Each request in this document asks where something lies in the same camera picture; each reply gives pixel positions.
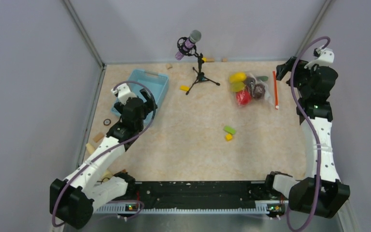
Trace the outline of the green toy pepper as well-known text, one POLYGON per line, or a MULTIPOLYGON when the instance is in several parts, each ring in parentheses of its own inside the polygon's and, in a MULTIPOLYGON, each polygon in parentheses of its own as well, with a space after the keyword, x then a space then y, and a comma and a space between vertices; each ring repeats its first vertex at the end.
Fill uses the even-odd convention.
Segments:
POLYGON ((269 79, 268 76, 257 76, 257 80, 262 81, 262 82, 267 82, 269 79))

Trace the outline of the clear zip top bag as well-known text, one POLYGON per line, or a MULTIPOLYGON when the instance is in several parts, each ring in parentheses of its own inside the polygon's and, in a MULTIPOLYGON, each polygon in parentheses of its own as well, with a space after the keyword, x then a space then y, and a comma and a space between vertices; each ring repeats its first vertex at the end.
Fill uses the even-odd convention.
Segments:
POLYGON ((267 102, 274 109, 279 109, 275 72, 267 74, 254 71, 234 72, 228 77, 228 86, 238 106, 267 102))

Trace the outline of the red toy tomato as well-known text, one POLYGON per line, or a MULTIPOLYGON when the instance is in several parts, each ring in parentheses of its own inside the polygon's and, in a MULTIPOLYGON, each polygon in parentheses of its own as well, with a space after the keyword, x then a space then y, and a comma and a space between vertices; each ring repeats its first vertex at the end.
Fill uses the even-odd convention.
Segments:
POLYGON ((247 105, 252 100, 248 90, 241 90, 237 92, 235 97, 238 105, 247 105))

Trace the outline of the yellow toy squash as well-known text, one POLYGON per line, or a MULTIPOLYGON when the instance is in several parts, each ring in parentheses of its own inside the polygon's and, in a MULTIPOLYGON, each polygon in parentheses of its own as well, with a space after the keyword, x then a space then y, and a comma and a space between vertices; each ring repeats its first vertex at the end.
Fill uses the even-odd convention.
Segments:
POLYGON ((228 81, 232 84, 232 83, 237 83, 237 82, 243 82, 246 80, 246 78, 247 78, 246 73, 236 72, 228 78, 228 81))

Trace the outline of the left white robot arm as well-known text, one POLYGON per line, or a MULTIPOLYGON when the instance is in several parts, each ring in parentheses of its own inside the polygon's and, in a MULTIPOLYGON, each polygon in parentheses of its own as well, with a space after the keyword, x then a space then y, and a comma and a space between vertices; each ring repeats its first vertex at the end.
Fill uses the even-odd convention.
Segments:
POLYGON ((157 104, 152 92, 142 86, 138 97, 128 87, 129 81, 116 85, 112 93, 119 102, 115 106, 121 116, 93 154, 74 172, 64 179, 55 179, 50 185, 49 212, 53 227, 69 224, 76 229, 83 228, 92 215, 111 200, 134 197, 136 188, 127 180, 113 176, 98 184, 107 168, 142 135, 148 127, 143 120, 148 114, 157 113, 157 104))

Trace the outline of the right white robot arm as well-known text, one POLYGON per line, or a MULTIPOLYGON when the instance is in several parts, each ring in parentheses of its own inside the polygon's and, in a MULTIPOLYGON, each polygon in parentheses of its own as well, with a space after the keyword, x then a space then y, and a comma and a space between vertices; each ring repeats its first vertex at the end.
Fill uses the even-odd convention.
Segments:
POLYGON ((316 48, 315 59, 307 62, 296 57, 277 66, 276 79, 287 72, 294 76, 287 84, 300 94, 297 114, 305 136, 306 172, 301 181, 282 172, 267 175, 264 193, 270 199, 283 195, 292 211, 310 213, 316 203, 314 215, 332 218, 350 196, 350 187, 341 182, 333 158, 331 128, 333 113, 328 102, 330 91, 338 73, 330 67, 334 53, 330 48, 316 48))

